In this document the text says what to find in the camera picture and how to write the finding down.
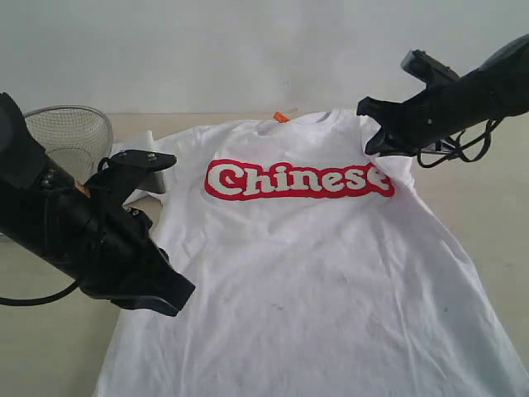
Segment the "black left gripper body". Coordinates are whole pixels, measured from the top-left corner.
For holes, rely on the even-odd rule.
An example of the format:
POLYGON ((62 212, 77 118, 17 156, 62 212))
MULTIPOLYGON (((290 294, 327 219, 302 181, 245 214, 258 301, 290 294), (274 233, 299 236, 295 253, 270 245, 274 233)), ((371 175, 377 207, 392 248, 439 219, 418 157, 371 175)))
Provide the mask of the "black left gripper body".
POLYGON ((81 273, 80 289, 116 306, 184 306, 195 285, 173 269, 150 238, 150 219, 118 206, 98 220, 95 253, 81 273))

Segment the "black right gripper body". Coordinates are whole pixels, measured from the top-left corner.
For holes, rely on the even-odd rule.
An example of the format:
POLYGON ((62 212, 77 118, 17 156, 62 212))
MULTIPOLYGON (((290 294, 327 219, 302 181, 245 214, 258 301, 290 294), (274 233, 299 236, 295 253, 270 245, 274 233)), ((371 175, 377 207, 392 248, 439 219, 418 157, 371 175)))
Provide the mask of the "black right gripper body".
POLYGON ((359 101, 356 114, 373 118, 397 146, 395 155, 413 156, 419 150, 465 128, 465 88, 432 88, 403 103, 371 97, 359 101))

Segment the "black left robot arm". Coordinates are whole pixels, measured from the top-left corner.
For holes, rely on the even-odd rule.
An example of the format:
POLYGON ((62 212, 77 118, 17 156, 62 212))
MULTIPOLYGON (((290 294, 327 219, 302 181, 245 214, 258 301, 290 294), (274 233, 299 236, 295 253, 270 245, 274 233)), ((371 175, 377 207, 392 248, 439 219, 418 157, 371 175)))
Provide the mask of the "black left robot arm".
POLYGON ((1 96, 1 232, 72 279, 71 290, 121 309, 175 316, 195 287, 150 237, 152 222, 124 202, 173 155, 127 150, 104 158, 83 184, 30 134, 1 96))

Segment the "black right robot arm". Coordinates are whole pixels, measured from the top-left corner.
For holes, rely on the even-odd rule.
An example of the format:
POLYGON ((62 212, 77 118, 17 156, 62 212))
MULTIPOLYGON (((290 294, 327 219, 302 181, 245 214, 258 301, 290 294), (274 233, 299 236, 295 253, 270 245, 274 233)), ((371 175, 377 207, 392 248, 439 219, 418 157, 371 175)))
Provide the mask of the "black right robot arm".
POLYGON ((423 50, 409 51, 401 67, 425 88, 402 103, 370 97, 358 103, 357 115, 380 125, 366 144, 368 155, 415 156, 429 146, 456 151, 454 134, 528 111, 527 36, 506 44, 464 76, 423 50))

